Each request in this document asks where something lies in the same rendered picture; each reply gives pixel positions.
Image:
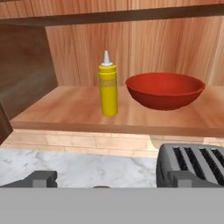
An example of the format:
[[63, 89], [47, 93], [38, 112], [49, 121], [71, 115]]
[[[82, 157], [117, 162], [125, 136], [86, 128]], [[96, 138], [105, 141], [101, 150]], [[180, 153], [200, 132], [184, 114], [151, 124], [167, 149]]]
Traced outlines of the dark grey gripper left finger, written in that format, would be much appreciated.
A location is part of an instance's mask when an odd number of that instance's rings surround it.
[[3, 185], [3, 187], [16, 188], [48, 188], [58, 187], [56, 171], [34, 171], [24, 179]]

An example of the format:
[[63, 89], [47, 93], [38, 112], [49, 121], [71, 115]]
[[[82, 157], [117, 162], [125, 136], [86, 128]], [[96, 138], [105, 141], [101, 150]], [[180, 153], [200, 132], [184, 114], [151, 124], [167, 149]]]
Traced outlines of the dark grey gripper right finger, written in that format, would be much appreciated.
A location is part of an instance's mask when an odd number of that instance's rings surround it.
[[198, 178], [190, 171], [169, 171], [169, 186], [177, 188], [221, 188], [221, 185]]

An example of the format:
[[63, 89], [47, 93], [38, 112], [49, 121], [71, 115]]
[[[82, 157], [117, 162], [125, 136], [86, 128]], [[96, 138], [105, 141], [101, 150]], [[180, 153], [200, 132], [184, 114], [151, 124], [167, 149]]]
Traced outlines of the dark wooden cabinet door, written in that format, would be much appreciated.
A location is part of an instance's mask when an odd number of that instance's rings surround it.
[[12, 133], [10, 120], [6, 115], [4, 106], [0, 102], [0, 145], [6, 140], [6, 138]]

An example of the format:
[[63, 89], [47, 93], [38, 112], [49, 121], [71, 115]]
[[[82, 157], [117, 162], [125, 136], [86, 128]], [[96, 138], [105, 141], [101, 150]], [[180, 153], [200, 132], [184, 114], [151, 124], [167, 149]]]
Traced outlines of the red bowl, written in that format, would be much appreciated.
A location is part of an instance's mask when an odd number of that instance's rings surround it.
[[148, 109], [174, 110], [194, 102], [206, 84], [179, 73], [141, 73], [125, 81], [131, 97]]

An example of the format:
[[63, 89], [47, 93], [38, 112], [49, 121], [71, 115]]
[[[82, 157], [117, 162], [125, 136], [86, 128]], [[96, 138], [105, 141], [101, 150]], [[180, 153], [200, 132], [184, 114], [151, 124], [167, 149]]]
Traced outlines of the yellow condiment squeeze bottle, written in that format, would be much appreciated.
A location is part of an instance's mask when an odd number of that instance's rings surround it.
[[103, 54], [103, 62], [98, 66], [101, 94], [101, 112], [104, 116], [115, 116], [118, 112], [117, 68], [110, 60], [109, 52]]

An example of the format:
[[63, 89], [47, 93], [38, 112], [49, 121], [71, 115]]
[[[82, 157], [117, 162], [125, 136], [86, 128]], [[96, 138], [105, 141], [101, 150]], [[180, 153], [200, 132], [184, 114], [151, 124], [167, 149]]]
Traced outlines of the grey toaster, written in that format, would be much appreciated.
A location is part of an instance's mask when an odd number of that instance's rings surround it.
[[209, 144], [163, 143], [157, 156], [157, 187], [170, 187], [168, 172], [172, 171], [189, 171], [224, 188], [224, 148]]

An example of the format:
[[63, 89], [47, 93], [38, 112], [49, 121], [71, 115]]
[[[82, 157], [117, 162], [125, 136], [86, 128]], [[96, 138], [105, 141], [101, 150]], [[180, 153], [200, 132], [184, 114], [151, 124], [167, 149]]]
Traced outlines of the wooden wall cabinet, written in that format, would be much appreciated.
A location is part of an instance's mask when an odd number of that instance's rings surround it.
[[119, 112], [102, 115], [92, 84], [67, 84], [12, 119], [16, 129], [98, 131], [162, 136], [224, 137], [224, 0], [219, 3], [118, 10], [65, 16], [7, 18], [7, 25], [72, 28], [75, 78], [91, 79], [103, 48], [110, 48], [126, 81], [136, 74], [188, 74], [205, 90], [192, 103], [154, 110], [118, 88]]

